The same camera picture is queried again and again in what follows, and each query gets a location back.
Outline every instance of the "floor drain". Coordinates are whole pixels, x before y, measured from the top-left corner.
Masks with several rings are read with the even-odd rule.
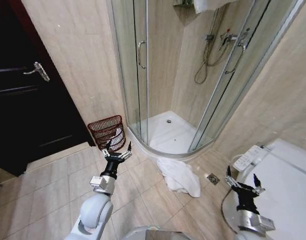
[[[218,184],[220,179],[215,176],[213,173],[211,173],[210,175],[207,176],[207,179],[214,185]]]

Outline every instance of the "trash bin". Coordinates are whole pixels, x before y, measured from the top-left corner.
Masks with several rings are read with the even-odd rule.
[[[121,149],[125,142],[125,133],[120,115],[111,116],[99,121],[91,122],[87,128],[100,150],[104,149],[109,140],[112,140],[109,152],[116,152]]]

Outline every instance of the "door handle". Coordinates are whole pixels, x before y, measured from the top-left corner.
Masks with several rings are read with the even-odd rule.
[[[50,81],[50,78],[49,78],[49,76],[47,75],[47,73],[45,72],[45,70],[44,70],[44,68],[42,67],[42,65],[41,65],[41,63],[39,63],[39,62],[34,62],[34,69],[32,70],[32,71],[28,71],[28,72],[23,72],[23,74],[25,74],[25,75],[29,75],[29,74],[33,74],[33,73],[35,73],[35,72],[38,72],[40,75],[41,75],[41,77],[45,80],[45,81],[47,81],[47,82],[49,82]]]
[[[225,71],[224,72],[225,74],[233,74],[233,73],[235,73],[235,70],[237,69],[237,67],[238,67],[238,65],[240,63],[240,61],[242,59],[242,56],[243,56],[245,50],[247,49],[247,45],[243,44],[243,42],[240,42],[237,46],[242,48],[242,51],[241,51],[241,53],[240,53],[240,55],[239,55],[239,57],[238,57],[238,59],[237,59],[237,61],[235,63],[234,68],[231,71]]]
[[[141,63],[141,46],[142,46],[142,44],[145,44],[146,42],[145,41],[140,41],[139,43],[138,43],[138,46],[137,46],[137,63],[138,63],[138,65],[140,65],[140,67],[141,68],[143,68],[143,69],[145,69],[146,68],[146,66],[145,65],[142,65],[142,63]]]

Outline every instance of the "shower hose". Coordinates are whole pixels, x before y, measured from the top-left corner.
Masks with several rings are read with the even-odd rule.
[[[223,13],[226,9],[226,6],[224,5],[223,7],[220,8],[221,9],[221,16],[220,16],[220,20],[219,20],[219,24],[221,24],[221,21],[222,21],[222,18],[223,18]],[[218,14],[219,14],[219,9],[217,9],[213,15],[213,20],[212,20],[212,27],[211,27],[211,30],[209,32],[209,35],[212,36],[213,35],[213,30],[214,30],[214,26],[215,26],[215,23],[216,23],[216,20],[218,18]],[[217,26],[217,30],[216,30],[216,33],[214,36],[217,36],[218,35],[218,32],[219,32],[219,26]],[[207,43],[206,43],[206,46],[205,46],[205,49],[204,49],[204,53],[203,53],[203,61],[201,63],[201,66],[199,67],[199,69],[197,70],[197,72],[195,73],[194,75],[194,81],[197,83],[197,84],[202,84],[204,83],[206,80],[207,80],[207,77],[208,77],[208,67],[213,67],[215,65],[217,65],[219,63],[219,61],[222,59],[222,57],[224,56],[227,48],[228,48],[228,42],[225,43],[225,47],[224,49],[222,50],[222,53],[220,54],[220,56],[213,62],[213,63],[209,63],[210,61],[210,55],[211,55],[211,51],[212,51],[212,47],[213,47],[213,44],[214,44],[214,38],[211,39],[211,40],[208,40]],[[202,81],[198,81],[198,76],[200,75],[203,67],[205,66],[205,77]]]

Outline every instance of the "dark wooden door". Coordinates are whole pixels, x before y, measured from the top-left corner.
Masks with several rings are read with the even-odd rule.
[[[34,62],[50,81],[32,71]],[[20,0],[0,0],[0,168],[20,175],[29,162],[94,145]]]

